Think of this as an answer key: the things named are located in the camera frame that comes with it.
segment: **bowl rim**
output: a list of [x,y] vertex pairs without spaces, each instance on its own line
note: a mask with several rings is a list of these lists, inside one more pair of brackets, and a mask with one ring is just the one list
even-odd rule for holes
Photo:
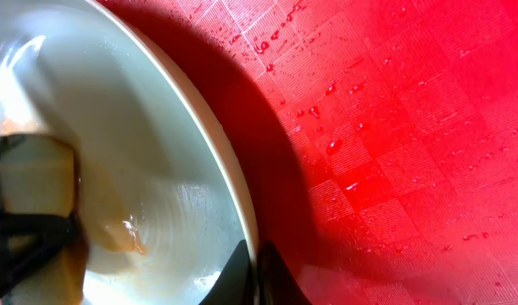
[[83,1],[117,25],[117,27],[140,48],[183,103],[194,124],[198,127],[203,139],[206,141],[231,194],[231,199],[236,207],[243,235],[248,246],[253,273],[256,275],[259,231],[253,203],[242,168],[240,167],[230,141],[223,131],[222,125],[198,89],[159,46],[138,29],[126,24],[95,0]]

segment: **tofu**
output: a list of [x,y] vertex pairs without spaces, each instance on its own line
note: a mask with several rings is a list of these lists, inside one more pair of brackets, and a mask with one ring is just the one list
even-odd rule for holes
[[[75,161],[70,147],[45,136],[27,136],[0,158],[6,212],[68,216],[75,204]],[[25,241],[9,242],[19,247]],[[66,247],[9,295],[13,305],[80,304],[86,268],[84,241]]]

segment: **red surface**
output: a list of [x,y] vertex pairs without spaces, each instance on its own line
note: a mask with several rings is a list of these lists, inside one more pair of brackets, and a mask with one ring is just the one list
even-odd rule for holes
[[518,0],[103,0],[214,110],[315,304],[518,304]]

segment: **sauce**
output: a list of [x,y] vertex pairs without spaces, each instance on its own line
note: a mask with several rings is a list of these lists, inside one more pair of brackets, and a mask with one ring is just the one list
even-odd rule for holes
[[82,162],[78,215],[86,237],[113,252],[146,254],[135,218],[112,184],[112,177],[100,163]]

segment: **brown liquid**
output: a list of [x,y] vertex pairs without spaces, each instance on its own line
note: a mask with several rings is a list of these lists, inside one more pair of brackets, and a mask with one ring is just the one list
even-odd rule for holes
[[134,218],[114,189],[109,173],[84,160],[79,216],[89,242],[114,252],[146,254]]
[[76,291],[75,297],[70,298],[68,304],[81,304],[83,301],[83,281],[86,276],[87,258],[89,256],[89,246],[84,236],[79,235],[77,241],[63,249],[63,255],[68,258],[68,268],[70,270],[70,286]]

